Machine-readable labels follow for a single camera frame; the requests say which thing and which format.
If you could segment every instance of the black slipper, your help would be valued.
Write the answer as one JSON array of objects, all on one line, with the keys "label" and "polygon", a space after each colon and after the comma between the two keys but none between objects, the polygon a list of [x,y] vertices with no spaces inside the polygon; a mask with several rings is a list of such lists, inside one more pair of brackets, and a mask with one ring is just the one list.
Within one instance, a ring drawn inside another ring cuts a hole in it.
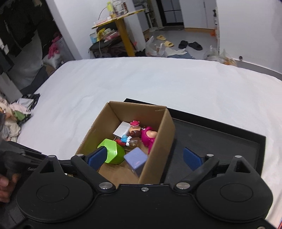
[{"label": "black slipper", "polygon": [[180,44],[178,45],[179,49],[185,49],[188,45],[187,41],[181,41]]},{"label": "black slipper", "polygon": [[196,49],[198,51],[203,50],[203,47],[201,45],[199,45],[197,42],[189,43],[188,45],[189,45],[189,47]]}]

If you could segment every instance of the yellow slipper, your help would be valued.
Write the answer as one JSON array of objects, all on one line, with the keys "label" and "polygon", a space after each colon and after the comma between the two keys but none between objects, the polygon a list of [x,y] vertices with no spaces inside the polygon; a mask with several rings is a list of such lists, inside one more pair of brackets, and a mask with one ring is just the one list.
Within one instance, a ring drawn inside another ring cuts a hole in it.
[{"label": "yellow slipper", "polygon": [[157,40],[166,41],[166,38],[163,35],[157,36]]},{"label": "yellow slipper", "polygon": [[168,47],[168,48],[174,46],[174,44],[171,43],[170,41],[166,41],[166,42],[164,43],[164,45],[165,45],[165,47]]}]

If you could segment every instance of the blue gripper pad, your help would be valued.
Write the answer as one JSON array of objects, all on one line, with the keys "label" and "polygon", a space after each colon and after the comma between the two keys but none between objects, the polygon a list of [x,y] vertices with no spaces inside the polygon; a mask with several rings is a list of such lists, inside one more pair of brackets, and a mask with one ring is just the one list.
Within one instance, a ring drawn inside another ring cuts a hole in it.
[{"label": "blue gripper pad", "polygon": [[104,146],[99,147],[93,153],[87,155],[87,164],[95,170],[98,170],[106,161],[108,156],[107,148]]},{"label": "blue gripper pad", "polygon": [[185,147],[183,150],[183,160],[193,171],[203,164],[202,158],[187,147]]}]

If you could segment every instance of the black tray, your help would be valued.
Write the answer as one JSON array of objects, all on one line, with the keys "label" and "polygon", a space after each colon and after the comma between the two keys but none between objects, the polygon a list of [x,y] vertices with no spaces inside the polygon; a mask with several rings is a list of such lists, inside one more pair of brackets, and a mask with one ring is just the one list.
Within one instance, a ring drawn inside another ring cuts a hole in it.
[{"label": "black tray", "polygon": [[[149,104],[126,99],[124,102]],[[200,156],[214,154],[220,160],[243,156],[261,175],[266,137],[253,132],[168,108],[175,124],[175,140],[161,178],[161,183],[175,184],[192,170],[183,161],[188,147]]]}]

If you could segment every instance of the bed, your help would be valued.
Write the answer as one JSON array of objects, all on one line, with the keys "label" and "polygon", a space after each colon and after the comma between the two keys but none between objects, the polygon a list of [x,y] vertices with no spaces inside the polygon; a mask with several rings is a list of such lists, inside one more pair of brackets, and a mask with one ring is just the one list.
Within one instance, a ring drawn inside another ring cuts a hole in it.
[{"label": "bed", "polygon": [[196,114],[266,136],[262,178],[274,202],[267,220],[282,213],[282,82],[217,62],[174,58],[70,61],[38,90],[33,117],[18,143],[59,159],[71,158],[110,101],[131,98]]}]

